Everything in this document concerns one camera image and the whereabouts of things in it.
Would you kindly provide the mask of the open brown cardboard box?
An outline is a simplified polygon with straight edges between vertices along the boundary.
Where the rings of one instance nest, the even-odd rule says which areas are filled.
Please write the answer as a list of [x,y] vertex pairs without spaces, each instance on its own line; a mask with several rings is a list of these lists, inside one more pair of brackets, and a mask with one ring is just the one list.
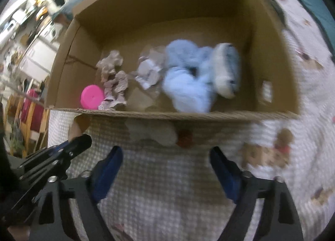
[[99,82],[97,62],[110,51],[130,73],[149,47],[177,39],[199,46],[229,42],[242,61],[241,87],[231,100],[218,97],[210,113],[178,113],[166,95],[153,108],[111,111],[112,117],[242,120],[296,118],[297,82],[282,26],[265,0],[85,0],[73,10],[54,60],[47,108],[81,111],[84,88]]

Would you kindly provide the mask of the teal cushion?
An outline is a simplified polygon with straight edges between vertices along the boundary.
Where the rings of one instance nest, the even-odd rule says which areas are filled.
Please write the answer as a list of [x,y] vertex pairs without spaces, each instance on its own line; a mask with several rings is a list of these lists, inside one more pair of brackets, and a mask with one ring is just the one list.
[[331,53],[334,62],[334,18],[323,0],[298,0],[302,7],[310,14],[320,29],[321,35]]

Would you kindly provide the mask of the white fluffy plush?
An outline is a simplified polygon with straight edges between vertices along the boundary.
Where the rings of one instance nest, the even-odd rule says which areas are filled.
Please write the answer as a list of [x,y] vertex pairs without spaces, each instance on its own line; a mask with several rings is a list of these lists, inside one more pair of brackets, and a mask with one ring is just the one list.
[[178,142],[175,127],[168,120],[129,118],[125,125],[134,142],[152,140],[164,147],[174,146]]

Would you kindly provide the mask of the white washing machine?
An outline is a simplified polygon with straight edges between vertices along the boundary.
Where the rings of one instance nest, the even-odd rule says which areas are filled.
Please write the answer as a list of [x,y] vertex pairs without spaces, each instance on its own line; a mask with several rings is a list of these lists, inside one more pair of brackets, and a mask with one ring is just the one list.
[[42,30],[41,36],[48,42],[53,43],[58,40],[63,28],[63,25],[51,22]]

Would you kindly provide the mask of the light blue fluffy plush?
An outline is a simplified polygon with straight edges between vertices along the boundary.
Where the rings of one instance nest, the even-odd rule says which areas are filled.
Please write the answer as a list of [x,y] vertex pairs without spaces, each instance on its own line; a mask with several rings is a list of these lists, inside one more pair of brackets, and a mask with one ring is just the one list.
[[208,113],[216,99],[211,56],[214,49],[189,40],[175,40],[166,47],[166,73],[162,89],[176,111]]

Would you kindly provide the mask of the dark grey folded cloth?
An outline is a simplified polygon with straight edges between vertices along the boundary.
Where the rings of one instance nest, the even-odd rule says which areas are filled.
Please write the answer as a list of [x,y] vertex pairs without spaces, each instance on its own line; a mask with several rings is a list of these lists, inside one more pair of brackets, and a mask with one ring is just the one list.
[[265,0],[267,2],[267,5],[271,7],[271,9],[276,13],[278,19],[280,20],[282,26],[284,28],[287,28],[287,22],[285,13],[282,9],[282,7],[277,3],[276,0]]

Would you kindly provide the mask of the white and blue sock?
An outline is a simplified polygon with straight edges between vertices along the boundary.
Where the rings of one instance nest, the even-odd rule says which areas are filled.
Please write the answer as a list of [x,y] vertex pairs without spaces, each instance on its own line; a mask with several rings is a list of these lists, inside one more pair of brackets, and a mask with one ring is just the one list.
[[240,89],[241,59],[231,43],[216,45],[212,53],[213,85],[223,98],[233,99]]

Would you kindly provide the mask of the brown soft tube toy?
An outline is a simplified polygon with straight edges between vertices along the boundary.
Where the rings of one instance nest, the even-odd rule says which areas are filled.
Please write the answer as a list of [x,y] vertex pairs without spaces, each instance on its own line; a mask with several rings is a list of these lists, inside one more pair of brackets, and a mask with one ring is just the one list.
[[80,137],[90,126],[90,117],[86,114],[75,116],[68,130],[68,141],[71,142],[76,137]]

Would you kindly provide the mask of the beige cloth with tag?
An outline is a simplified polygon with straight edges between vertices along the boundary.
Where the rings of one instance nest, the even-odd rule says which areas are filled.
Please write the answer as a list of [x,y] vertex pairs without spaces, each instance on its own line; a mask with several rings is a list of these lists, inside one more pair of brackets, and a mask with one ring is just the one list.
[[165,46],[146,46],[137,60],[137,69],[128,74],[127,109],[149,111],[161,94],[165,74]]

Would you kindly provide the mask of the pink soft ball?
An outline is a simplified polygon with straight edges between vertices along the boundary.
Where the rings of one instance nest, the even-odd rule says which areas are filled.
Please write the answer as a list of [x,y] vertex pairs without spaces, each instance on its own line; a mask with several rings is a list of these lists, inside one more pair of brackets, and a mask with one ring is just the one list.
[[104,101],[104,91],[97,85],[89,85],[81,93],[81,106],[87,110],[98,110]]

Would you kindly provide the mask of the checked dog print bedsheet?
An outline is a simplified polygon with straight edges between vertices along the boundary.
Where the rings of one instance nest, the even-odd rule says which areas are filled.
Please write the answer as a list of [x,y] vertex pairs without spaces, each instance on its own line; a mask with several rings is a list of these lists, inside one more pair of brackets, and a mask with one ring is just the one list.
[[244,143],[271,147],[283,128],[294,140],[289,162],[252,166],[259,178],[282,176],[299,213],[305,240],[324,232],[334,215],[334,63],[328,39],[318,27],[321,0],[276,0],[286,15],[283,31],[292,53],[301,97],[298,119],[256,123],[193,123],[189,149],[134,142],[125,122],[93,117],[90,149],[72,161],[67,174],[92,169],[113,145],[124,150],[124,163],[100,212],[122,240],[216,240],[234,208],[210,166],[208,151],[218,145],[242,163]]

